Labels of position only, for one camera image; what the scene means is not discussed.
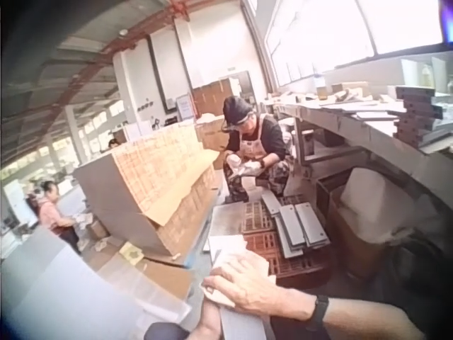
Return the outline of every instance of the black cap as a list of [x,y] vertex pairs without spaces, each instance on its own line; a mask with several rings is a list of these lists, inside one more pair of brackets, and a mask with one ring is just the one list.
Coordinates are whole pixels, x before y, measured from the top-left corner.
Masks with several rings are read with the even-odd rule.
[[224,101],[224,117],[227,125],[242,123],[253,108],[241,97],[231,96]]

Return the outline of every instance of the hand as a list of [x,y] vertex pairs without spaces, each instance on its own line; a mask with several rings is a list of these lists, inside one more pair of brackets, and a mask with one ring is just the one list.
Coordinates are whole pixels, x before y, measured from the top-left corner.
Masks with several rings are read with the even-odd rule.
[[229,167],[231,168],[231,170],[234,170],[234,169],[239,168],[242,161],[241,161],[241,158],[237,154],[230,154],[226,158],[226,162],[229,165]]
[[279,315],[282,288],[259,273],[252,263],[252,251],[236,255],[229,262],[213,268],[203,285],[227,296],[235,309],[256,315]]
[[244,175],[258,175],[258,172],[263,169],[259,161],[248,161],[243,164],[243,167]]
[[207,298],[203,300],[200,322],[193,330],[189,339],[218,340],[222,335],[219,307]]

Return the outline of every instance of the apron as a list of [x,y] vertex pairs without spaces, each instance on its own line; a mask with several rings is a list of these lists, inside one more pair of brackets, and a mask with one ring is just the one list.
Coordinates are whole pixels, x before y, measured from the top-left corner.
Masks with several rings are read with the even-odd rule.
[[261,142],[261,132],[263,130],[263,121],[267,113],[260,115],[260,125],[258,127],[258,136],[256,140],[242,140],[242,134],[239,134],[239,154],[244,161],[258,161],[264,158],[268,153],[264,150]]

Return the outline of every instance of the plastic pallet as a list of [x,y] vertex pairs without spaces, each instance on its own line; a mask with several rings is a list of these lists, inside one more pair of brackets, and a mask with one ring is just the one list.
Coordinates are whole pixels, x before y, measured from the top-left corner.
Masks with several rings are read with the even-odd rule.
[[277,238],[277,232],[244,236],[247,241],[247,249],[269,261],[269,275],[276,275],[277,279],[281,279],[331,270],[331,248],[329,246],[309,251],[303,256],[285,259],[281,254]]
[[294,196],[284,196],[278,198],[278,201],[281,205],[296,205],[300,203],[308,202],[309,200],[306,199],[304,195],[294,195]]
[[247,203],[245,210],[245,218],[241,224],[242,234],[275,230],[275,221],[262,202]]

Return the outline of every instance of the table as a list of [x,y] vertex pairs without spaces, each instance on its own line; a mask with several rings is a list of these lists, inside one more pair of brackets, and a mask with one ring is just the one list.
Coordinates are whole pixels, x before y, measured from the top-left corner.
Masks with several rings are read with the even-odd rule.
[[350,110],[321,107],[317,102],[311,101],[279,103],[276,106],[279,112],[295,117],[296,122],[307,122],[334,132],[347,139],[352,147],[361,147],[385,159],[422,184],[453,210],[453,157],[441,152],[427,154],[424,149],[415,149],[393,138],[396,129],[393,121],[358,120],[352,116]]

